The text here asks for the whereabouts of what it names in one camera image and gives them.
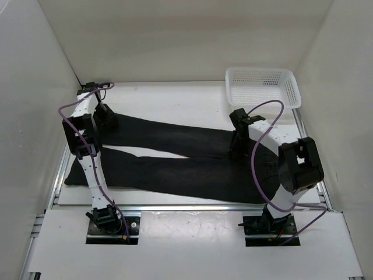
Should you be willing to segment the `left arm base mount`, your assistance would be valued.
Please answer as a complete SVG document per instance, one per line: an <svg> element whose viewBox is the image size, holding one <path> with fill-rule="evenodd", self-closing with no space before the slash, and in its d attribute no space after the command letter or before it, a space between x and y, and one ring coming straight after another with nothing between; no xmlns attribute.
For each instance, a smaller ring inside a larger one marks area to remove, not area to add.
<svg viewBox="0 0 373 280"><path fill-rule="evenodd" d="M89 222L86 235L86 244L99 245L137 245L140 232L140 212L131 212L126 216L129 229L129 238L124 225L119 225L113 229L99 229L93 221Z"/></svg>

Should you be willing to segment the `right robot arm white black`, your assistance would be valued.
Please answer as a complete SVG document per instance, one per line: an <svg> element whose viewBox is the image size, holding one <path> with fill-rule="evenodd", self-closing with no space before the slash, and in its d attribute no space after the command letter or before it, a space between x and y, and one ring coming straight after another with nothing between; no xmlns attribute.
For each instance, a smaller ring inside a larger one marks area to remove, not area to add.
<svg viewBox="0 0 373 280"><path fill-rule="evenodd" d="M234 126L228 150L229 157L249 165L255 187L266 205L262 214L262 227L268 233L277 232L299 199L324 179L323 167L315 141L310 137L287 143L276 131L276 117L268 123L262 116L250 116L243 108L234 110L229 118ZM266 148L277 158L279 188L273 198L264 192L259 182L255 161L259 149Z"/></svg>

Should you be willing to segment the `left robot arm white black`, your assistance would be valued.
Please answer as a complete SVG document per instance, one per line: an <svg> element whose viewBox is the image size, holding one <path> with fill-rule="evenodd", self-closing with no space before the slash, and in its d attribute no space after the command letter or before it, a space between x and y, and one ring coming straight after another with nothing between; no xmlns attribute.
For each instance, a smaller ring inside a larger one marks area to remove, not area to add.
<svg viewBox="0 0 373 280"><path fill-rule="evenodd" d="M98 229L109 234L118 233L123 221L105 182L101 166L103 145L94 118L98 117L104 128L117 126L116 115L103 103L105 95L101 95L113 87L111 82L87 83L78 90L77 101L58 109L70 152L82 168L90 190L92 210L86 216Z"/></svg>

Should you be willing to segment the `black trousers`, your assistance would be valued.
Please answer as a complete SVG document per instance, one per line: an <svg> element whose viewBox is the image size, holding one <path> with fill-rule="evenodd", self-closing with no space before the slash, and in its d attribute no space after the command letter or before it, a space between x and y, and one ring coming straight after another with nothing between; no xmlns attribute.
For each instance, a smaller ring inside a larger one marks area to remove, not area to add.
<svg viewBox="0 0 373 280"><path fill-rule="evenodd" d="M109 187L262 204L248 163L230 159L231 131L118 115L118 128L99 131L101 165ZM264 192L280 186L277 156L260 148L255 167Z"/></svg>

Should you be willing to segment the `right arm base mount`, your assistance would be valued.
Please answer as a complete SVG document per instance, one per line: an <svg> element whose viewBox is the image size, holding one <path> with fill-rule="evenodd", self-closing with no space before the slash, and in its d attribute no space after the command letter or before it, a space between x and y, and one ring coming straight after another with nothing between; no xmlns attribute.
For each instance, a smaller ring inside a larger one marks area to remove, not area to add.
<svg viewBox="0 0 373 280"><path fill-rule="evenodd" d="M247 247L300 246L294 215L272 219L268 213L259 216L243 216L238 227L244 229Z"/></svg>

